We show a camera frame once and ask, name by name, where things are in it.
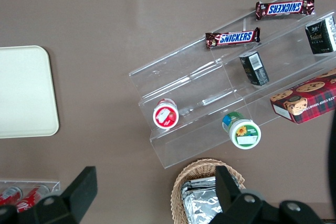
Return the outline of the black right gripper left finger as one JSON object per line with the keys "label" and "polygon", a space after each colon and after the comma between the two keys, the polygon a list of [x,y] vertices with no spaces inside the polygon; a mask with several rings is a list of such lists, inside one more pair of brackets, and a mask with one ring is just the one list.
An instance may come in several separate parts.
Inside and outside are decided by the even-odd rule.
{"label": "black right gripper left finger", "polygon": [[19,223],[80,223],[98,192],[97,170],[87,166],[61,193],[42,198],[18,214]]}

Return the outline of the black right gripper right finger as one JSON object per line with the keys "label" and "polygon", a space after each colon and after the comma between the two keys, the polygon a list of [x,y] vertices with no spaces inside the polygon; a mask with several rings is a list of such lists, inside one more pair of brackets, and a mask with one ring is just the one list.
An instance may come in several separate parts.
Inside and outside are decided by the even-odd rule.
{"label": "black right gripper right finger", "polygon": [[225,166],[216,166],[215,178],[222,212],[211,223],[276,222],[276,209],[252,193],[242,193]]}

